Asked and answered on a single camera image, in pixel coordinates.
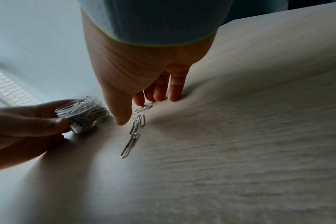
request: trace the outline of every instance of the wooden table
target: wooden table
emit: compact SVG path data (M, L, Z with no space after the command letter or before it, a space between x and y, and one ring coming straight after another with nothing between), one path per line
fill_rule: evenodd
M336 224L336 3L233 21L184 98L0 172L0 224Z

